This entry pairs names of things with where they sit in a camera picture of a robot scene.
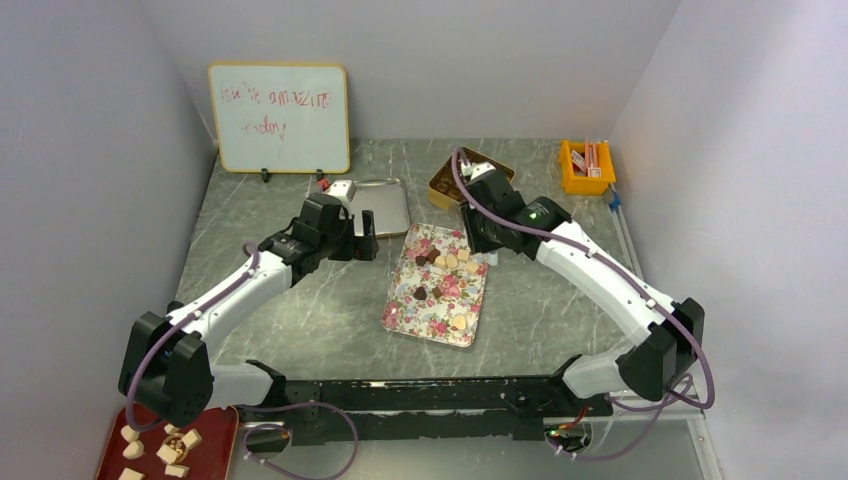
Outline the whiteboard with red writing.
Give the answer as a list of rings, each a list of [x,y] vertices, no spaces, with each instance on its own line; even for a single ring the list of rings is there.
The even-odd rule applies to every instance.
[[[351,168],[342,66],[216,62],[207,76],[225,170],[340,174]]]

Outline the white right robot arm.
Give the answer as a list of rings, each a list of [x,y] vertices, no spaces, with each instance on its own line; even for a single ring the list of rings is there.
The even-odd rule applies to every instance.
[[[676,302],[610,257],[559,204],[526,202],[504,172],[489,164],[461,169],[460,212],[471,250],[501,248],[549,268],[576,286],[614,321],[624,344],[566,363],[549,389],[553,408],[571,415],[589,397],[629,390],[659,402],[696,359],[693,343],[704,312],[693,299]]]

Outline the red tray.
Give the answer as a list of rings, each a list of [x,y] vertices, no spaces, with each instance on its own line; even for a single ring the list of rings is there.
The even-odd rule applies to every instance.
[[[232,407],[203,412],[187,427],[133,431],[121,411],[107,440],[98,479],[225,479],[239,419]]]

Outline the orange parts bin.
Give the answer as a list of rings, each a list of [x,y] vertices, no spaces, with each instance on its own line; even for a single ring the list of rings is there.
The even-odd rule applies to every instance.
[[[558,161],[566,194],[601,196],[616,182],[610,145],[606,140],[563,140]]]

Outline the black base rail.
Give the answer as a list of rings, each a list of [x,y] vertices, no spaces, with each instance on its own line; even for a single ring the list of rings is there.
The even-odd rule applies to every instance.
[[[555,426],[609,417],[601,394],[571,393],[553,375],[394,380],[289,380],[260,407],[237,408],[248,423],[281,422],[297,446],[349,440],[509,437],[536,441]]]

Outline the floral rectangular tray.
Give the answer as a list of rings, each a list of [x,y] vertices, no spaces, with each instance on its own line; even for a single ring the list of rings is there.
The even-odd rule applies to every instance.
[[[383,310],[384,329],[467,348],[476,338],[489,262],[461,230],[413,224]]]

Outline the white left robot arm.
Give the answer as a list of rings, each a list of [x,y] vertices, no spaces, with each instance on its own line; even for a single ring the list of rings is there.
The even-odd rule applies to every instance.
[[[184,427],[206,410],[228,407],[262,420],[278,417],[289,402],[283,374],[255,360],[215,365],[212,355],[256,310],[323,260],[372,261],[378,250],[372,211],[356,215],[339,195],[309,195],[286,227],[245,243],[246,261],[207,293],[133,323],[118,384],[128,425],[139,432],[161,422]]]

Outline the silver tin lid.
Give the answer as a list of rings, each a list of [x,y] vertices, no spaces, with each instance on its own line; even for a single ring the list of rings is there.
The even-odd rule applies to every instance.
[[[357,217],[357,235],[363,234],[361,214],[364,210],[373,213],[373,230],[377,238],[407,233],[411,220],[406,189],[400,179],[353,181],[353,185],[354,193],[349,209]]]

